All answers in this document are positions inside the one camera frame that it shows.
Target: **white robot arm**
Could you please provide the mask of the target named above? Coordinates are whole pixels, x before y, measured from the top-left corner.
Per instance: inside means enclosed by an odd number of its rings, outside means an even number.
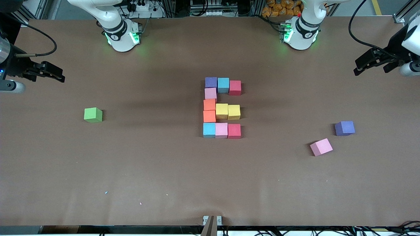
[[[350,0],[302,0],[304,9],[300,17],[287,20],[291,28],[281,35],[282,40],[296,50],[308,49],[316,40],[319,26],[327,15],[324,3],[344,3]]]
[[[140,43],[141,26],[130,19],[123,19],[113,5],[122,0],[68,0],[79,7],[101,24],[108,43],[119,52],[126,52]]]

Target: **cube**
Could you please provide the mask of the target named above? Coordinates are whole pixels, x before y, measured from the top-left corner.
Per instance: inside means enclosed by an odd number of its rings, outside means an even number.
[[[205,99],[203,100],[204,110],[216,110],[216,99]]]
[[[333,150],[328,139],[320,140],[311,144],[310,146],[316,157]]]
[[[229,78],[218,78],[217,79],[217,92],[228,93],[229,92]]]
[[[102,122],[102,111],[98,108],[85,108],[84,120],[89,123]]]
[[[206,88],[206,89],[204,89],[204,99],[216,99],[216,101],[217,101],[216,88]]]
[[[241,107],[239,105],[228,106],[228,120],[239,120],[241,118]]]
[[[216,122],[216,111],[215,110],[203,111],[203,121],[204,123]]]
[[[228,137],[228,124],[216,123],[216,138],[226,139]]]
[[[227,103],[216,103],[216,119],[227,119],[229,105]]]
[[[228,139],[241,138],[241,124],[228,124]]]
[[[203,137],[205,138],[216,137],[216,123],[203,123]]]
[[[217,77],[206,77],[205,88],[217,88]]]
[[[353,121],[340,121],[336,124],[337,136],[349,136],[354,133],[356,133],[356,131],[354,130]]]
[[[240,80],[229,81],[229,95],[240,96],[242,93],[242,86]]]

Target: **metal frame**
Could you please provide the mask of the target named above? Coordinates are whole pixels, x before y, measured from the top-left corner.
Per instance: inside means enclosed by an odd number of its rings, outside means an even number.
[[[407,14],[414,15],[415,12],[412,12],[414,7],[420,7],[420,0],[410,0],[408,1],[397,13],[393,15],[395,23],[405,23],[407,19],[405,17]]]

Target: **table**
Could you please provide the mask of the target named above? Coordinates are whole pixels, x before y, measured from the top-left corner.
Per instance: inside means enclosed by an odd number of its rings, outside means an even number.
[[[395,226],[420,218],[420,80],[373,68],[359,77],[347,17],[327,18],[295,51],[258,18],[151,20],[127,53],[95,21],[31,21],[58,44],[39,78],[1,94],[0,224]],[[385,46],[401,25],[358,17],[354,34]],[[22,29],[17,46],[51,48]],[[204,139],[203,81],[244,83],[243,138]],[[104,110],[102,123],[84,108]],[[353,120],[356,134],[333,124]],[[328,138],[334,151],[314,157]]]

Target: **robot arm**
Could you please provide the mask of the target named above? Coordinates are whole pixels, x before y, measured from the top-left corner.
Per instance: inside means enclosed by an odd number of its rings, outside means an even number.
[[[282,41],[297,50],[308,49],[316,40],[319,26],[327,15],[324,3],[344,3],[350,0],[302,0],[304,9],[300,17],[287,20],[291,28],[281,37]]]
[[[384,50],[394,56],[370,48],[356,60],[354,74],[358,76],[367,69],[385,64],[385,73],[400,66],[399,71],[403,76],[420,75],[420,16],[415,16],[394,34]]]
[[[113,5],[119,4],[122,0],[68,0],[68,2],[79,7],[101,24],[108,39],[108,44],[118,52],[126,52],[140,43],[141,26],[130,19],[122,19]]]

